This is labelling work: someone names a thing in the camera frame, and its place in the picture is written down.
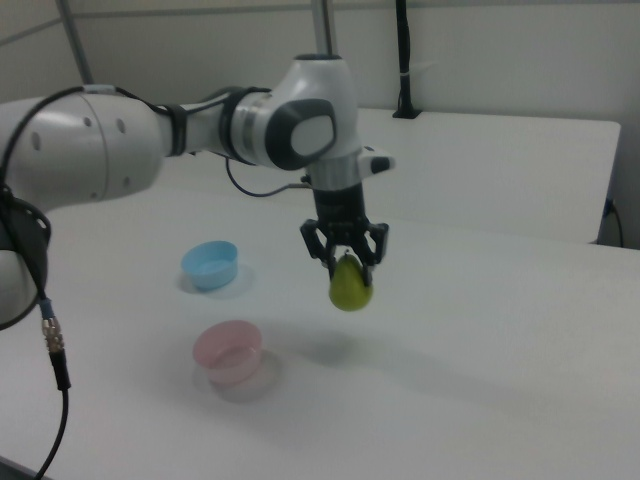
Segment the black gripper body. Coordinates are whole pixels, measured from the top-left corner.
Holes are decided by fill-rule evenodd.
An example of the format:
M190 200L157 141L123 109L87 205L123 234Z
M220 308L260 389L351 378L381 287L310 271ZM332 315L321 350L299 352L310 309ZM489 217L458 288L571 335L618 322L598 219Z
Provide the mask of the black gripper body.
M354 251L369 249L366 240L369 220L361 183L337 191L314 190L313 197L318 229L326 240L327 250L338 245Z

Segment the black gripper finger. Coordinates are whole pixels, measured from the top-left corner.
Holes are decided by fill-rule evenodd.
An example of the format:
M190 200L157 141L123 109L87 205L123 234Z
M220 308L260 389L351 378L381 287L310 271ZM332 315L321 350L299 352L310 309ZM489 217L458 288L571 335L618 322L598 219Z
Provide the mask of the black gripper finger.
M372 272L386 255L389 225L369 223L363 235L362 276L366 286L373 285Z
M300 227L300 233L310 257L320 261L321 265L327 269L329 279L332 280L336 267L335 246L329 239L320 238L319 222L313 219L306 220Z

